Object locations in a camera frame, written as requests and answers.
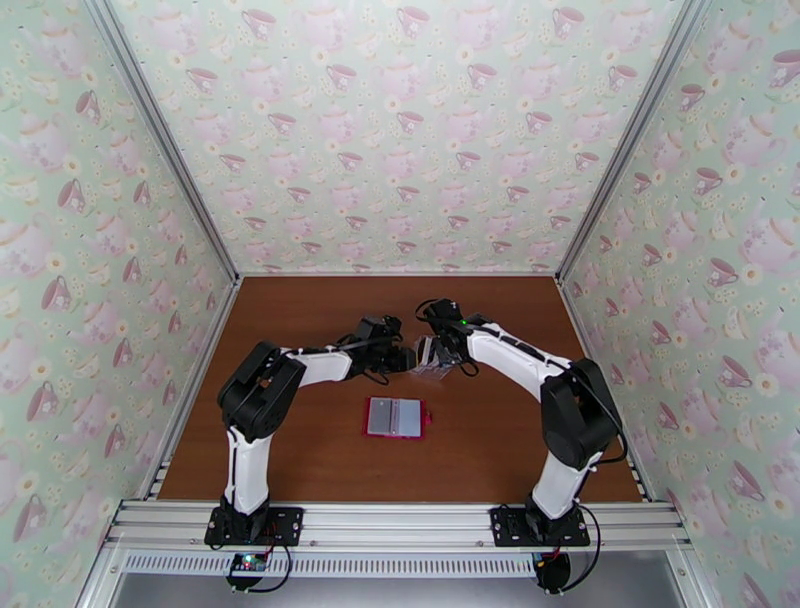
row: brown wooden surface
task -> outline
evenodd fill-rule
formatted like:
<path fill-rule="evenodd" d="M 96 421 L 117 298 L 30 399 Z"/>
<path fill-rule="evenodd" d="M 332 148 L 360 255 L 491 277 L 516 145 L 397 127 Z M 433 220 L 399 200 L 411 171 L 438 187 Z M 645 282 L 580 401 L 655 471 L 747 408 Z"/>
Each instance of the brown wooden surface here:
<path fill-rule="evenodd" d="M 535 346 L 569 358 L 580 345 L 555 284 L 547 278 L 249 278 L 230 320 L 160 498 L 219 498 L 228 447 L 217 392 L 256 341 L 317 346 L 355 329 L 364 315 L 404 320 L 406 342 L 427 326 L 414 308 L 448 297 L 465 315 L 482 312 Z M 424 399 L 432 424 L 422 441 L 362 436 L 369 396 Z M 301 389 L 275 435 L 269 462 L 273 500 L 521 502 L 544 463 L 539 404 L 517 384 L 481 366 L 433 382 L 395 375 L 388 387 L 366 378 Z M 590 476 L 585 501 L 637 501 L 625 464 Z"/>

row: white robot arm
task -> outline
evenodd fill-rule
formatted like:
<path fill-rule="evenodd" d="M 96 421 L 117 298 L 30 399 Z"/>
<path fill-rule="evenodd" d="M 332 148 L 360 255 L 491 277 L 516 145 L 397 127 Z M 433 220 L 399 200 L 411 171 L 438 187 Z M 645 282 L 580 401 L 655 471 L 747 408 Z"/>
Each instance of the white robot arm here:
<path fill-rule="evenodd" d="M 540 545 L 564 544 L 576 522 L 581 523 L 576 501 L 586 476 L 609 443 L 617 435 L 622 437 L 621 421 L 600 369 L 588 359 L 570 361 L 537 349 L 482 315 L 465 319 L 452 300 L 423 302 L 417 312 L 417 318 L 436 334 L 433 350 L 440 361 L 485 363 L 541 404 L 548 454 L 526 501 L 526 521 Z M 626 452 L 623 448 L 615 460 Z"/>
<path fill-rule="evenodd" d="M 217 398 L 228 434 L 228 483 L 211 514 L 206 544 L 259 543 L 269 536 L 269 450 L 295 393 L 362 374 L 377 374 L 385 384 L 386 374 L 411 369 L 414 353 L 399 345 L 400 326 L 395 317 L 365 317 L 355 333 L 324 348 L 256 345 Z"/>

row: aluminum frame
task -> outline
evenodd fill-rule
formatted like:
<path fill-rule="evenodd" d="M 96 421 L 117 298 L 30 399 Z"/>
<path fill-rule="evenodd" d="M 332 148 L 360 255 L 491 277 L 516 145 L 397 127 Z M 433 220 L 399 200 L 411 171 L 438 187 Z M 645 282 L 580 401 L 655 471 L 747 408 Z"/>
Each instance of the aluminum frame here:
<path fill-rule="evenodd" d="M 575 260 L 583 250 L 592 229 L 600 219 L 611 198 L 619 186 L 620 179 L 633 158 L 633 152 L 639 145 L 647 126 L 653 120 L 655 110 L 664 99 L 667 88 L 677 74 L 680 62 L 686 56 L 695 36 L 700 31 L 703 18 L 711 7 L 713 0 L 684 0 L 681 11 L 675 20 L 661 55 L 645 84 L 642 95 L 631 114 L 628 124 L 620 137 L 617 149 L 606 167 L 603 177 L 592 196 L 586 213 L 581 218 L 572 241 L 567 247 L 555 276 L 556 280 L 569 274 Z"/>

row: teapot pattern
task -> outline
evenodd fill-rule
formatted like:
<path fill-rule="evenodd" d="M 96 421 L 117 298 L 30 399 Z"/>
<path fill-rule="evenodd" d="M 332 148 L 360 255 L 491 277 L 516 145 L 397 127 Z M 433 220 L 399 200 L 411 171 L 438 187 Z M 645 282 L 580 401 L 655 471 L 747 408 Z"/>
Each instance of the teapot pattern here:
<path fill-rule="evenodd" d="M 190 6 L 148 8 L 148 43 L 197 50 Z M 145 478 L 228 280 L 83 4 L 4 11 L 0 605 L 65 606 Z M 198 107 L 183 125 L 224 146 L 237 118 Z M 251 184 L 216 188 L 255 214 Z"/>
<path fill-rule="evenodd" d="M 269 273 L 552 272 L 680 8 L 114 1 L 237 268 Z"/>
<path fill-rule="evenodd" d="M 798 18 L 712 4 L 563 277 L 651 495 L 727 606 L 800 605 Z"/>

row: wallpaper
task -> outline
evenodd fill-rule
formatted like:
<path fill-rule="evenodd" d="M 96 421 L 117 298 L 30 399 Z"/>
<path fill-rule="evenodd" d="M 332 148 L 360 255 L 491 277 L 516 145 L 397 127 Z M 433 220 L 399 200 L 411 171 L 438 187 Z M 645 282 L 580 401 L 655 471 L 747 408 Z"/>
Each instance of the wallpaper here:
<path fill-rule="evenodd" d="M 800 5 L 718 1 L 567 287 L 726 606 L 800 606 Z"/>
<path fill-rule="evenodd" d="M 244 273 L 554 272 L 680 8 L 114 4 Z"/>
<path fill-rule="evenodd" d="M 0 607 L 62 608 L 227 279 L 89 15 L 0 11 Z"/>

